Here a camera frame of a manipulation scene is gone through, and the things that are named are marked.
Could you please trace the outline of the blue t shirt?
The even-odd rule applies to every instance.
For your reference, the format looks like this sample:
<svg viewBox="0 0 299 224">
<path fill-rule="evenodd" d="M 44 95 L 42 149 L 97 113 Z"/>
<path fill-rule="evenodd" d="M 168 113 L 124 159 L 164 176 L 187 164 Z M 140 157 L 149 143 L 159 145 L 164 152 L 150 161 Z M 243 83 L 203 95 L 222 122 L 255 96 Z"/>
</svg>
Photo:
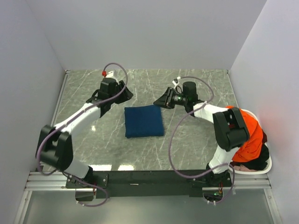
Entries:
<svg viewBox="0 0 299 224">
<path fill-rule="evenodd" d="M 161 109 L 155 105 L 125 107 L 125 137 L 143 138 L 164 136 Z"/>
</svg>

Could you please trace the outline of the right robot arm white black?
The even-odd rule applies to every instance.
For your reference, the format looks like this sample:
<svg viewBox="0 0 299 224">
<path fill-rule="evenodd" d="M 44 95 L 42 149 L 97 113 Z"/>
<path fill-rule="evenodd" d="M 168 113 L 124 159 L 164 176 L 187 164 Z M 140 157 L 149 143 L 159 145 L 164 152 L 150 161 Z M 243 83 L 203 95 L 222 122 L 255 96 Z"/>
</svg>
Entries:
<svg viewBox="0 0 299 224">
<path fill-rule="evenodd" d="M 210 186 L 216 186 L 225 179 L 229 165 L 236 152 L 250 139 L 248 128 L 239 108 L 218 107 L 202 101 L 197 95 L 194 82 L 184 82 L 182 91 L 168 87 L 165 93 L 153 103 L 156 106 L 173 109 L 176 105 L 185 108 L 187 115 L 209 121 L 214 126 L 217 148 L 207 170 L 198 175 L 185 175 L 178 170 L 174 172 L 186 179 L 205 177 Z"/>
</svg>

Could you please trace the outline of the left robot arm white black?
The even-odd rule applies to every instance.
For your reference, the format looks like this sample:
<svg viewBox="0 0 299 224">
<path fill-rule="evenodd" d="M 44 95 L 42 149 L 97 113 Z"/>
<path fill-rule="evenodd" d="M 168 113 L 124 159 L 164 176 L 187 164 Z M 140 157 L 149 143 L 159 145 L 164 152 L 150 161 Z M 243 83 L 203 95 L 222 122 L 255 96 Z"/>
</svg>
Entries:
<svg viewBox="0 0 299 224">
<path fill-rule="evenodd" d="M 132 98 L 133 93 L 128 90 L 127 83 L 127 80 L 118 81 L 113 77 L 102 79 L 99 89 L 77 112 L 55 126 L 45 125 L 36 151 L 38 163 L 43 162 L 76 177 L 78 184 L 84 188 L 94 184 L 93 169 L 74 159 L 72 139 L 85 126 L 103 117 L 112 104 L 121 104 Z"/>
</svg>

